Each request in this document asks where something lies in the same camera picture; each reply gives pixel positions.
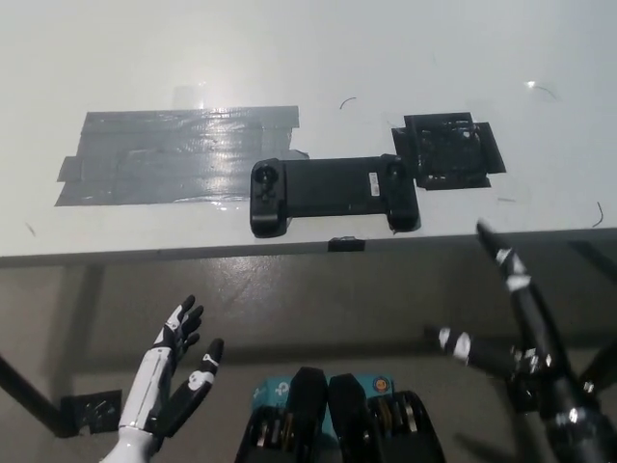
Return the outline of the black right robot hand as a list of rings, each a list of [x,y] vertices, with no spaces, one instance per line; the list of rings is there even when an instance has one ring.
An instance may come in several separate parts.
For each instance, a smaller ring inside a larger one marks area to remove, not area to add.
[[[546,301],[516,249],[486,223],[476,224],[481,246],[507,290],[521,333],[520,349],[505,351],[467,332],[427,326],[425,336],[454,359],[506,381],[521,382],[535,396],[545,421],[578,410],[591,416],[598,400],[584,391],[558,333]]]

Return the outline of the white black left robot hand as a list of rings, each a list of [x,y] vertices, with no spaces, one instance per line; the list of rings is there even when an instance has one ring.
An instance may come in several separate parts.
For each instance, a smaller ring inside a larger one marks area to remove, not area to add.
[[[203,307],[188,296],[171,313],[146,351],[134,377],[120,418],[121,428],[133,428],[156,438],[171,438],[188,421],[210,392],[222,361],[225,343],[217,338],[199,365],[175,392],[175,371],[200,335]]]

